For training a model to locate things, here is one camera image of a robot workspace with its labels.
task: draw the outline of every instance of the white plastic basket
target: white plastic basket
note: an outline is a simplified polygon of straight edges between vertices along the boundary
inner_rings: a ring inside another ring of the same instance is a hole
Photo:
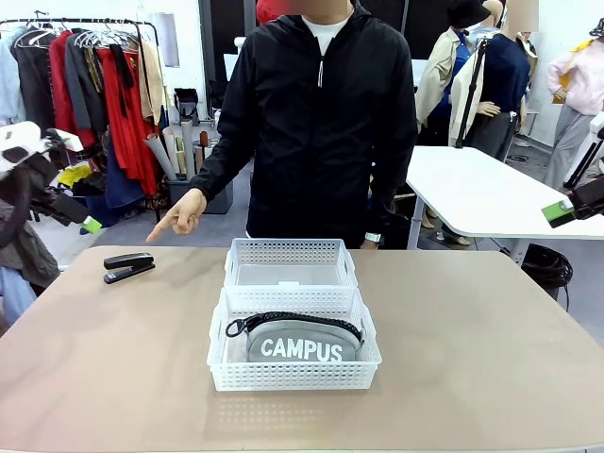
[[[234,239],[225,271],[225,286],[357,287],[355,265],[339,239]]]
[[[363,335],[357,361],[246,362],[245,334],[228,338],[225,329],[234,319],[267,311],[291,311],[354,324]],[[208,365],[219,392],[368,389],[380,363],[376,328],[356,288],[225,287],[214,309]]]

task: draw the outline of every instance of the table leg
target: table leg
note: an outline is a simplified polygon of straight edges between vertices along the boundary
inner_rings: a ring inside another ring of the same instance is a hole
[[[530,242],[527,239],[516,239],[513,242],[512,252],[510,253],[510,258],[518,264],[522,266],[522,263],[525,260],[525,255],[527,254],[527,250],[529,249]]]
[[[419,195],[416,195],[415,211],[411,218],[411,229],[409,231],[409,241],[407,242],[408,250],[417,250],[419,241],[419,231],[422,228],[422,216],[424,215],[424,200]]]

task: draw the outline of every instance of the black stapler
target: black stapler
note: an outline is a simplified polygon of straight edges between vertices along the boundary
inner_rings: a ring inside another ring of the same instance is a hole
[[[149,253],[134,253],[132,255],[121,255],[119,257],[105,258],[104,265],[105,269],[108,271],[125,267],[125,269],[120,271],[105,274],[103,279],[108,285],[115,283],[116,281],[150,271],[151,269],[155,269],[153,257]]]

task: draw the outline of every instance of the jacket zipper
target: jacket zipper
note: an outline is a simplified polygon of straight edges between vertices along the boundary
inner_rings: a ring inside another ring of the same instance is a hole
[[[323,64],[325,61],[325,56],[321,56],[321,63],[319,64],[319,81],[317,83],[317,86],[319,88],[323,88]]]
[[[254,314],[245,319],[236,319],[226,327],[226,335],[229,338],[237,337],[245,330],[247,330],[249,333],[256,327],[273,321],[306,321],[308,323],[339,327],[352,333],[359,341],[362,340],[361,332],[353,324],[350,324],[342,319],[320,318],[317,316],[291,313],[288,311],[268,311],[266,313]],[[232,326],[237,326],[237,332],[230,333],[230,328]]]

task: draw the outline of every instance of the pink sweater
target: pink sweater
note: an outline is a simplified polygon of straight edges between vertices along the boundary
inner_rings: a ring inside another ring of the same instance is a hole
[[[586,49],[552,61],[547,70],[547,87],[552,93],[562,87],[560,76],[567,70],[571,81],[566,105],[583,115],[598,115],[604,108],[604,42],[594,41]]]

